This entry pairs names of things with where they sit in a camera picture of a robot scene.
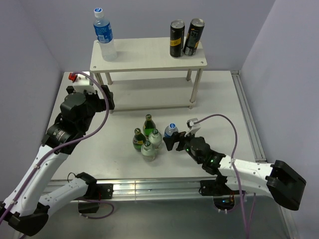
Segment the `small blue label water bottle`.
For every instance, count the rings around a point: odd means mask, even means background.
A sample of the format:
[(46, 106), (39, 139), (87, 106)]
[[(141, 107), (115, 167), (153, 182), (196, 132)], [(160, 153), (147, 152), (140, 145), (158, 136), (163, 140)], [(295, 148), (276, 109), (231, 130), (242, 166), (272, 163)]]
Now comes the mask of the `small blue label water bottle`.
[(173, 135), (174, 132), (178, 132), (176, 124), (170, 123), (164, 131), (164, 137), (169, 138)]

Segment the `green glass bottle front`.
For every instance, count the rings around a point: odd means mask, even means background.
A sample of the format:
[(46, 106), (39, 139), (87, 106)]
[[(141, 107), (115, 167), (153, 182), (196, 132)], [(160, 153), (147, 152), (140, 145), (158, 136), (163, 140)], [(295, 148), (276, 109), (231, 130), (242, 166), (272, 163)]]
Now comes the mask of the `green glass bottle front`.
[(140, 128), (135, 128), (133, 137), (133, 147), (136, 151), (140, 152), (142, 145), (146, 141), (146, 137), (142, 134)]

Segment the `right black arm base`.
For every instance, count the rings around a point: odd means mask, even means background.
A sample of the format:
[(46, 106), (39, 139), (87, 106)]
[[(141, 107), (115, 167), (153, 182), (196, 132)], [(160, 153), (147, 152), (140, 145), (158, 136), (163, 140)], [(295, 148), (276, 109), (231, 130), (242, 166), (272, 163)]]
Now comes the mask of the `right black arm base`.
[(234, 191), (216, 180), (201, 180), (198, 192), (202, 196), (222, 197), (213, 199), (214, 205), (219, 209), (229, 210), (235, 206)]

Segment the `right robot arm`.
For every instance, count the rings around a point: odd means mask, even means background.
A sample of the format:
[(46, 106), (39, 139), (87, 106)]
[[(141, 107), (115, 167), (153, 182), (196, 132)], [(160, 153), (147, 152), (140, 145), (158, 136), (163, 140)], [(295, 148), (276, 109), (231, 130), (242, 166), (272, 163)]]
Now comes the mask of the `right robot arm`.
[(167, 150), (178, 143), (177, 151), (185, 151), (202, 169), (216, 179), (202, 184), (209, 196), (224, 196), (239, 190), (272, 198), (280, 206), (297, 211), (306, 187), (306, 180), (287, 163), (257, 163), (231, 159), (229, 155), (210, 148), (203, 137), (174, 132), (164, 137)]

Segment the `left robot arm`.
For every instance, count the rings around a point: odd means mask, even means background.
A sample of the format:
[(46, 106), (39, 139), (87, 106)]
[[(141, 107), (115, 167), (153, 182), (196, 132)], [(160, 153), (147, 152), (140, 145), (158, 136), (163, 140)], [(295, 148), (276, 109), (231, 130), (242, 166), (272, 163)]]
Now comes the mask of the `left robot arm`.
[(14, 191), (0, 204), (0, 220), (7, 221), (16, 231), (36, 235), (50, 216), (78, 198), (91, 199), (97, 195), (97, 180), (85, 173), (57, 190), (43, 194), (44, 189), (76, 145), (88, 138), (86, 133), (95, 113), (109, 112), (115, 107), (108, 86), (100, 86), (103, 98), (88, 86), (67, 87), (68, 95), (60, 105), (60, 113), (48, 128), (38, 154)]

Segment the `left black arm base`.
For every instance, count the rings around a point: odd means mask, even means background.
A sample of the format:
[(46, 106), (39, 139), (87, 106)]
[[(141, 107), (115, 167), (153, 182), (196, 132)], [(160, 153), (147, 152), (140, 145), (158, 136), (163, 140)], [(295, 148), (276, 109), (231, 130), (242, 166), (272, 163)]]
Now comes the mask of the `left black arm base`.
[[(84, 196), (85, 199), (89, 200), (110, 200), (113, 197), (113, 187), (114, 184), (112, 183), (102, 183), (97, 184), (96, 190), (93, 194), (89, 196)], [(100, 203), (90, 203), (90, 202), (79, 202), (78, 203), (78, 212), (80, 214), (95, 214), (100, 209)]]

